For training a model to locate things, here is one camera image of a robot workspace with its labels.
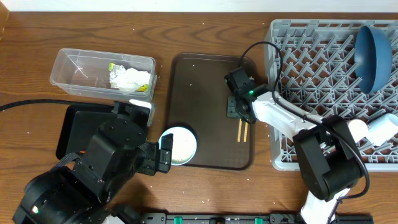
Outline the wooden chopstick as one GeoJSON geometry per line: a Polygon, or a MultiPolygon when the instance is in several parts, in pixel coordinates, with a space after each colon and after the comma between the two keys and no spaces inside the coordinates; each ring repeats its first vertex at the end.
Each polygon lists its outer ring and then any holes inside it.
{"type": "Polygon", "coordinates": [[[247,138],[248,138],[248,123],[247,122],[245,122],[245,125],[244,125],[244,138],[243,138],[243,141],[244,142],[247,142],[247,138]]]}
{"type": "Polygon", "coordinates": [[[237,142],[241,142],[242,124],[243,124],[242,119],[239,119],[237,142]]]}

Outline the light blue rice bowl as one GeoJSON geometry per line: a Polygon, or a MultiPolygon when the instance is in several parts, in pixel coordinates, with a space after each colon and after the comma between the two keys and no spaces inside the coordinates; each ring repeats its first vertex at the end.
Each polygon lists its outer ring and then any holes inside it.
{"type": "Polygon", "coordinates": [[[189,162],[197,151],[197,139],[195,135],[187,128],[176,126],[167,129],[159,138],[159,144],[162,145],[162,137],[173,134],[173,146],[171,153],[171,164],[180,166],[189,162]]]}

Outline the white napkin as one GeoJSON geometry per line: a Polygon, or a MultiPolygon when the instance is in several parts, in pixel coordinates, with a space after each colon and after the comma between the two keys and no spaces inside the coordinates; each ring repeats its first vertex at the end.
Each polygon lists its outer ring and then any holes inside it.
{"type": "Polygon", "coordinates": [[[118,88],[122,91],[144,92],[148,89],[149,80],[149,72],[129,68],[122,75],[118,76],[117,84],[118,88]]]}

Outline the foil wrapper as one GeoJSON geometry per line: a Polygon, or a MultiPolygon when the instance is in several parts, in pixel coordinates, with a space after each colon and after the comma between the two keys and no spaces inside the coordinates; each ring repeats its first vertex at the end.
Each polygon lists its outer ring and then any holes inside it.
{"type": "Polygon", "coordinates": [[[117,88],[117,77],[119,75],[123,75],[126,72],[126,69],[123,65],[116,65],[114,63],[110,63],[109,67],[109,82],[111,84],[111,88],[117,88]]]}

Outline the dark blue plate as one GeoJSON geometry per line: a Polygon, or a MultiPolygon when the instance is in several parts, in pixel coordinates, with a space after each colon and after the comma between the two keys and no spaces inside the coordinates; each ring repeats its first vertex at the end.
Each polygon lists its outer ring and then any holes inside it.
{"type": "Polygon", "coordinates": [[[364,94],[381,90],[392,72],[392,46],[388,36],[378,27],[360,28],[354,46],[356,78],[361,78],[359,88],[364,94]]]}

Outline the pink small cup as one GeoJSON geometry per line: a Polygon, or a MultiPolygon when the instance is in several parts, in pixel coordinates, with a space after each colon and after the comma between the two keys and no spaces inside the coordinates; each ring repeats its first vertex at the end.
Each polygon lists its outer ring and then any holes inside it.
{"type": "Polygon", "coordinates": [[[347,122],[347,125],[355,142],[359,142],[369,133],[367,124],[360,119],[352,119],[347,122]]]}

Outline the blue small cup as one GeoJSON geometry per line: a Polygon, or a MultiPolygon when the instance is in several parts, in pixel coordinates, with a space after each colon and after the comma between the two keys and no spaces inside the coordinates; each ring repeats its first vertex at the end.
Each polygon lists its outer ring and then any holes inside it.
{"type": "Polygon", "coordinates": [[[368,125],[366,139],[375,146],[381,146],[397,134],[397,116],[391,113],[375,119],[368,125]]]}

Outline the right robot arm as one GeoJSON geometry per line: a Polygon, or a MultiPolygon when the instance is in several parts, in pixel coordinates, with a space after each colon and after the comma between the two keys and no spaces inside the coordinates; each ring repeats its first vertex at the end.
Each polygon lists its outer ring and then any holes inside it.
{"type": "Polygon", "coordinates": [[[309,190],[300,211],[302,221],[336,221],[337,206],[360,178],[368,177],[348,123],[339,116],[323,118],[296,107],[266,85],[256,85],[242,67],[224,79],[234,97],[229,117],[267,123],[293,142],[309,190]]]}

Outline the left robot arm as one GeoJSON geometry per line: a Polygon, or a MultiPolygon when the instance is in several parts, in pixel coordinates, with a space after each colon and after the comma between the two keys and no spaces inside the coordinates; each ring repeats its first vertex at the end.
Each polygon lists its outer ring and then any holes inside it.
{"type": "Polygon", "coordinates": [[[149,108],[117,101],[68,105],[59,161],[26,185],[14,223],[103,223],[108,204],[136,173],[171,168],[172,134],[147,141],[149,108]]]}

